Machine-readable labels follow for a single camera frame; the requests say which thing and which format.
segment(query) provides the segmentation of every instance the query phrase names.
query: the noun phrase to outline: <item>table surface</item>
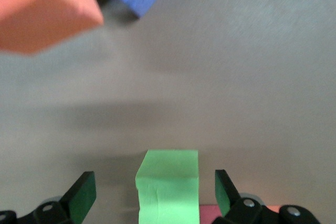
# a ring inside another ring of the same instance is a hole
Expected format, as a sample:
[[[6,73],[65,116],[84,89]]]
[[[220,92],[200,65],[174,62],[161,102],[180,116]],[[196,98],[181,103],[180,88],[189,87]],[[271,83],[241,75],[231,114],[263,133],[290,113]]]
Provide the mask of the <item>table surface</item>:
[[[19,216],[96,172],[84,223],[135,223],[150,148],[199,150],[267,205],[335,223],[336,0],[157,0],[34,58],[0,54],[0,209]]]

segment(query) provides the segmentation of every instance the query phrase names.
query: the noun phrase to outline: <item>bolt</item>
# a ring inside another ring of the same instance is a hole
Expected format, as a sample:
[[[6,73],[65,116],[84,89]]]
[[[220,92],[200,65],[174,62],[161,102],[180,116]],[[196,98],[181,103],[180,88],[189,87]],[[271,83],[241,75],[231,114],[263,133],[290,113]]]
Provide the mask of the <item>bolt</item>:
[[[245,199],[244,200],[244,205],[247,206],[247,207],[254,207],[255,206],[254,202],[251,199]]]
[[[294,216],[300,216],[301,215],[300,211],[297,208],[295,208],[295,207],[289,207],[289,208],[287,208],[287,211],[291,215],[294,215]]]

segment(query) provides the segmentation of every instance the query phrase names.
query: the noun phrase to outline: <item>light green cube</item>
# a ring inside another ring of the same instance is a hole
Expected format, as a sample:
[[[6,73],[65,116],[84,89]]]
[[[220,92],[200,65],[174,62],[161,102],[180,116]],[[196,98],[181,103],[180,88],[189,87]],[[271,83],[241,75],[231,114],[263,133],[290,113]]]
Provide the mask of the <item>light green cube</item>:
[[[199,224],[196,150],[149,150],[135,178],[139,224]]]

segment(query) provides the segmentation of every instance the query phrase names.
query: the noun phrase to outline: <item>black metal bracket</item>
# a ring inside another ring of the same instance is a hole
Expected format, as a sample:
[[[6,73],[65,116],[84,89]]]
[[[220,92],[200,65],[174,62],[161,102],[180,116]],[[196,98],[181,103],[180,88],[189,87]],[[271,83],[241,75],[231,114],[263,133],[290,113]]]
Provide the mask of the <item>black metal bracket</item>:
[[[81,224],[96,199],[94,172],[85,172],[60,201],[50,201],[16,218],[14,211],[0,211],[0,224]]]
[[[251,198],[241,198],[225,170],[215,172],[215,191],[222,217],[213,224],[321,224],[306,208],[285,205],[279,213]]]

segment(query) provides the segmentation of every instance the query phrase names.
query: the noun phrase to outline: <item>orange block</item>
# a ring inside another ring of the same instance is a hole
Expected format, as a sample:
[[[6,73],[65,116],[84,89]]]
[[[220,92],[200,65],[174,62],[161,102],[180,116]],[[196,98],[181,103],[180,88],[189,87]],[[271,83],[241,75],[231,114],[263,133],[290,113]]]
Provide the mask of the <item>orange block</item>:
[[[101,24],[96,0],[0,0],[0,49],[33,53]]]

